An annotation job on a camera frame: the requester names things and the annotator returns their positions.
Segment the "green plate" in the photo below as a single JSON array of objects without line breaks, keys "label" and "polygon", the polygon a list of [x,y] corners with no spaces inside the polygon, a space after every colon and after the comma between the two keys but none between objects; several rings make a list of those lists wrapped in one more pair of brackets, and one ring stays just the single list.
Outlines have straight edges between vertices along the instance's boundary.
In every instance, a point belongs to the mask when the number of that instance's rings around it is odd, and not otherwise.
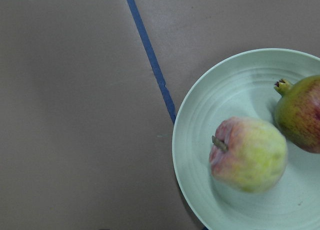
[{"label": "green plate", "polygon": [[172,134],[182,194],[207,229],[319,229],[320,156],[276,125],[275,84],[320,72],[319,57],[289,49],[231,56],[184,98]]}]

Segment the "red green pomegranate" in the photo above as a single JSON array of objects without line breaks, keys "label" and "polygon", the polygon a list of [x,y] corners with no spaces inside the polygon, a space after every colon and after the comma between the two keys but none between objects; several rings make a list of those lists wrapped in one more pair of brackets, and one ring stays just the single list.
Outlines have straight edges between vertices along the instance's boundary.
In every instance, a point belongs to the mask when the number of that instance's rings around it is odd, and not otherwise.
[{"label": "red green pomegranate", "polygon": [[281,95],[274,110],[280,132],[304,151],[320,152],[320,76],[292,84],[278,80],[274,89]]}]

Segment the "yellow pink peach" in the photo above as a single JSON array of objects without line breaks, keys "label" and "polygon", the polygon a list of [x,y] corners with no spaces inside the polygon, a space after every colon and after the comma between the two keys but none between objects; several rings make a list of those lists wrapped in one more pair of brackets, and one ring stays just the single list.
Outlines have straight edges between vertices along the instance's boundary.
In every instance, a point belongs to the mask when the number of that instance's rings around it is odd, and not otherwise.
[{"label": "yellow pink peach", "polygon": [[240,191],[265,192],[282,177],[288,160],[285,137],[271,123],[251,117],[224,120],[209,154],[214,179]]}]

